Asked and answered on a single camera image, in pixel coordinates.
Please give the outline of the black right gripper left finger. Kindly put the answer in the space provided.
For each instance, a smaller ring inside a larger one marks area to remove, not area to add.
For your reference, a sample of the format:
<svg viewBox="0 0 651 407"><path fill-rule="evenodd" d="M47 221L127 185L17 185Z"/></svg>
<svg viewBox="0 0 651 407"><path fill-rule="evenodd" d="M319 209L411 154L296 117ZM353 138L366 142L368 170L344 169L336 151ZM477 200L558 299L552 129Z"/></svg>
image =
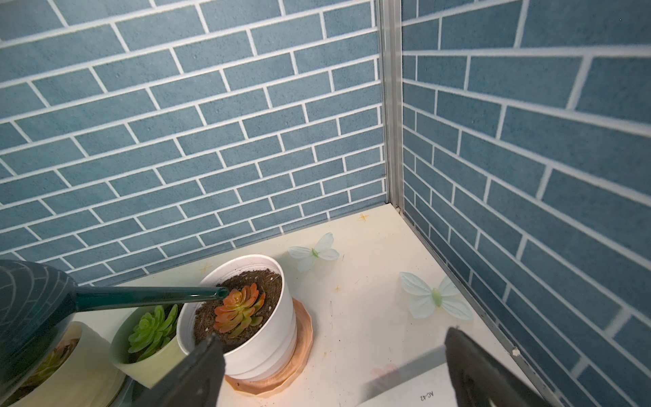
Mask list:
<svg viewBox="0 0 651 407"><path fill-rule="evenodd" d="M224 377L222 343L211 334L132 405L216 407Z"/></svg>

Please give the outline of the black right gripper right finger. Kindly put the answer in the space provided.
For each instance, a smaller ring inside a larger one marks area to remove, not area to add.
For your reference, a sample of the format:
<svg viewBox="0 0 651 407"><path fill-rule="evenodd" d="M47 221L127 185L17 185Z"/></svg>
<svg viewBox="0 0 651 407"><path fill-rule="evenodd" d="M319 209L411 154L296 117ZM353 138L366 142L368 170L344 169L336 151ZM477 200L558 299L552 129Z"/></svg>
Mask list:
<svg viewBox="0 0 651 407"><path fill-rule="evenodd" d="M457 405L549 405L461 330L449 328L444 344Z"/></svg>

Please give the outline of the dark green watering can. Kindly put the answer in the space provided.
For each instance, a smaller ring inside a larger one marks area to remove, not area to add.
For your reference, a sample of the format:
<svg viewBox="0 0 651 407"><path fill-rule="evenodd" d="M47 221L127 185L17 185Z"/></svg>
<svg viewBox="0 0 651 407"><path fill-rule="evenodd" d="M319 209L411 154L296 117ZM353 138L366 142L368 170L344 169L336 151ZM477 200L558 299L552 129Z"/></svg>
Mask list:
<svg viewBox="0 0 651 407"><path fill-rule="evenodd" d="M76 313L224 299L223 287L79 287L63 271L1 261L1 400L59 343Z"/></svg>

